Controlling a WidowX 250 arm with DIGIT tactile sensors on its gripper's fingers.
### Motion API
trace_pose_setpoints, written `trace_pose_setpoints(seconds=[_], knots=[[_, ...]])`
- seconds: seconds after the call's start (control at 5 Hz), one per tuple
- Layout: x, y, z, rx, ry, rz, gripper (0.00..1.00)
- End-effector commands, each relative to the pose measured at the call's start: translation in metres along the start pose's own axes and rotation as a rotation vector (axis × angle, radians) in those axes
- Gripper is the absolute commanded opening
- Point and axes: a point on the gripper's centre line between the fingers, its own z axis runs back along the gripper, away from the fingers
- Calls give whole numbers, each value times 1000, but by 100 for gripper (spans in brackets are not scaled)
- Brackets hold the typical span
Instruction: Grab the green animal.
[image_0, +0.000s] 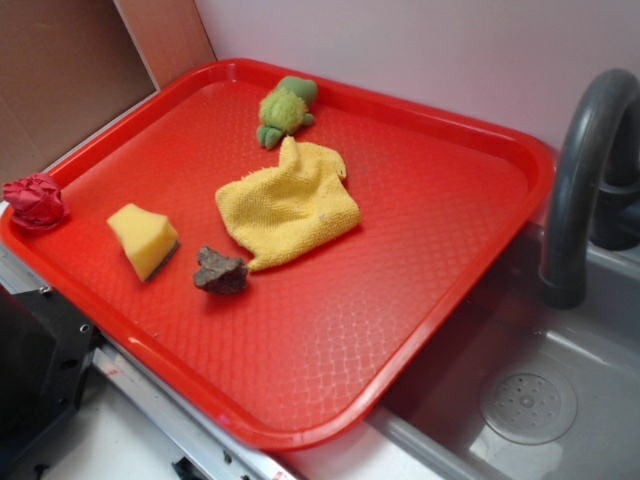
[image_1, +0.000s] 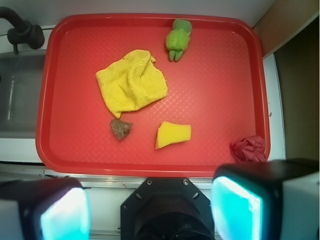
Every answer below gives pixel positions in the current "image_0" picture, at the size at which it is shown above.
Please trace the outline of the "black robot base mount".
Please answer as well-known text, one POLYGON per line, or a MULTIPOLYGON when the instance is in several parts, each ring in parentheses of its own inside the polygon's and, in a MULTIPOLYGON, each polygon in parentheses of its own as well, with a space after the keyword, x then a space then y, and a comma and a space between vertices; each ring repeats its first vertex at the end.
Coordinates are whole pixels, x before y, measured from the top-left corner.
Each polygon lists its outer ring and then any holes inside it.
POLYGON ((1 443, 27 442, 78 409, 93 323, 58 292, 1 290, 1 443))

